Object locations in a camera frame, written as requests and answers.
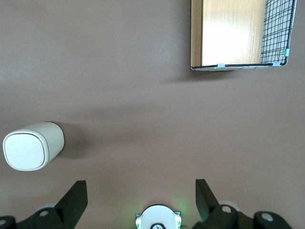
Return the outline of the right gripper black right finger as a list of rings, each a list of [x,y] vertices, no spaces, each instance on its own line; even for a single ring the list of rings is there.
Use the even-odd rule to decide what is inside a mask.
[[[201,221],[194,229],[290,229],[280,215],[258,211],[251,218],[235,207],[220,204],[205,179],[195,181],[195,202]]]

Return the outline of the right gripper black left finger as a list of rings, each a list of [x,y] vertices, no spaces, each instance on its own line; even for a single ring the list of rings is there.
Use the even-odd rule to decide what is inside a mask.
[[[16,224],[17,229],[73,229],[88,205],[85,180],[76,181],[52,208],[36,211]]]

